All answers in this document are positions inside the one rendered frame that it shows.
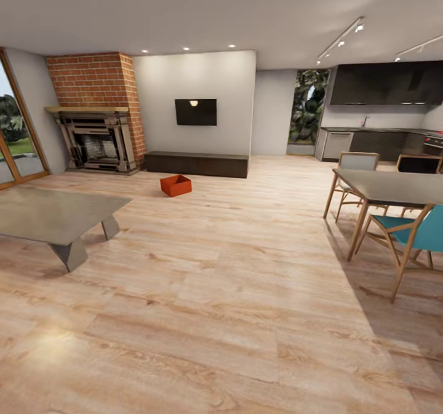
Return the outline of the storage box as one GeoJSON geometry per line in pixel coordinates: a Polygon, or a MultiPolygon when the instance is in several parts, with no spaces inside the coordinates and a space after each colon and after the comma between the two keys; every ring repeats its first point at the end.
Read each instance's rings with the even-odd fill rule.
{"type": "Polygon", "coordinates": [[[161,183],[162,191],[169,197],[177,197],[193,191],[191,187],[191,180],[185,177],[183,174],[177,175],[176,177],[162,179],[161,183]]]}

